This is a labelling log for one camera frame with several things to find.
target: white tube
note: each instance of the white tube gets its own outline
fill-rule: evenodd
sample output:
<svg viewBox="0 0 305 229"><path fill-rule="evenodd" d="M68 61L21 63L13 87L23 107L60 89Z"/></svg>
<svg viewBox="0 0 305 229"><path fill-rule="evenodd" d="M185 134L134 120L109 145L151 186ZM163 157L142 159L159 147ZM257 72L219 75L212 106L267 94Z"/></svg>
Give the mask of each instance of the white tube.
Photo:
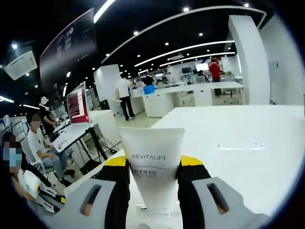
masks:
<svg viewBox="0 0 305 229"><path fill-rule="evenodd" d="M175 175L181 160L184 129L120 127L119 134L147 210L170 214L177 199Z"/></svg>

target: white desk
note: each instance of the white desk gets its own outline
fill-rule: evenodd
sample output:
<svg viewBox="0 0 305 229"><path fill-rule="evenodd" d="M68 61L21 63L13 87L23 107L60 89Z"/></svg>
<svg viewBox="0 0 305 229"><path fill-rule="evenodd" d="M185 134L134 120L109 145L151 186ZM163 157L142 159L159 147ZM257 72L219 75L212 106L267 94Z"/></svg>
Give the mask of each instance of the white desk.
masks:
<svg viewBox="0 0 305 229"><path fill-rule="evenodd" d="M217 83L197 83L191 85L169 87L156 89L152 94L144 94L143 90L135 89L131 91L133 98L142 97L146 114L148 117L162 118L169 113L174 107L182 104L180 94L194 91L195 106L212 106L213 89L237 88L243 97L244 104L244 86L237 82L217 82Z"/></svg>
<svg viewBox="0 0 305 229"><path fill-rule="evenodd" d="M203 161L210 175L242 194L244 204L254 213L270 216L278 209L294 184L304 156L303 106L182 107L153 126L176 127L185 128L184 154ZM263 148L248 150L255 143ZM217 150L218 144L228 150ZM245 150L234 150L241 146ZM124 151L120 150L113 157L122 155ZM99 172L102 165L67 187L65 194ZM134 206L142 204L132 176L130 190L128 225L136 214Z"/></svg>

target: man in red shirt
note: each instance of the man in red shirt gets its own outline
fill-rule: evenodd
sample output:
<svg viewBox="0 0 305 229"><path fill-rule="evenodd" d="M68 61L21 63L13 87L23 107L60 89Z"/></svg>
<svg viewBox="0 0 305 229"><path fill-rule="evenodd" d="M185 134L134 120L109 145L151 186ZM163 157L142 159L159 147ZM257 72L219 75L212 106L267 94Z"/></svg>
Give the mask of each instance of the man in red shirt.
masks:
<svg viewBox="0 0 305 229"><path fill-rule="evenodd" d="M210 65L209 69L210 69L210 73L212 74L213 82L220 82L220 72L221 72L220 67L216 63L215 59L212 59L211 62L212 63ZM220 94L221 94L220 88L215 89L214 91L215 91L216 96L220 96Z"/></svg>

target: man in white shirt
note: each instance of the man in white shirt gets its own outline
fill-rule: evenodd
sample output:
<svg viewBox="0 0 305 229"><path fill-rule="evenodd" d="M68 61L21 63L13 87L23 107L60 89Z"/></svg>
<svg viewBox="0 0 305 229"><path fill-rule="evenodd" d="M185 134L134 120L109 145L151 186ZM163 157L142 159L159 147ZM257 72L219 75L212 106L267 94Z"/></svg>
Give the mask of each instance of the man in white shirt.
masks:
<svg viewBox="0 0 305 229"><path fill-rule="evenodd" d="M126 79L126 76L121 76L121 79L116 83L115 90L118 100L120 100L121 107L125 116L125 120L129 121L129 116L131 119L134 119L134 113L132 110L132 103L130 101L129 90L132 87L136 87L135 84L132 84L129 80Z"/></svg>
<svg viewBox="0 0 305 229"><path fill-rule="evenodd" d="M38 114L28 113L27 122L30 125L28 133L28 141L30 149L36 160L42 159L45 167L53 167L55 176L64 185L69 186L71 182L66 180L65 175L73 176L75 171L65 169L68 167L68 159L66 154L58 153L52 145L44 142L42 132L40 130L41 118Z"/></svg>

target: white t-shirt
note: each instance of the white t-shirt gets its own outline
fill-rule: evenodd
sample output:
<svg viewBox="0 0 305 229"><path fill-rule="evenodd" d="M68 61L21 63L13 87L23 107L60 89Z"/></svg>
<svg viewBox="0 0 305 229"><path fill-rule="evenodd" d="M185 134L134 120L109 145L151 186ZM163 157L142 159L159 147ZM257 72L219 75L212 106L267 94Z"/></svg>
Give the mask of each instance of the white t-shirt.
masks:
<svg viewBox="0 0 305 229"><path fill-rule="evenodd" d="M128 92L128 88L129 88L129 86L131 84L132 83L129 80L124 79L124 78L120 79L116 83L115 88L118 89L120 98L124 98L124 97L130 96L129 92Z"/></svg>
<svg viewBox="0 0 305 229"><path fill-rule="evenodd" d="M40 151L41 153L46 152L46 148L44 147L43 144L43 135L40 128L37 129L37 133L34 133L31 129L29 130L28 141L34 158L36 160L39 160L39 157L37 156L37 152L38 151Z"/></svg>

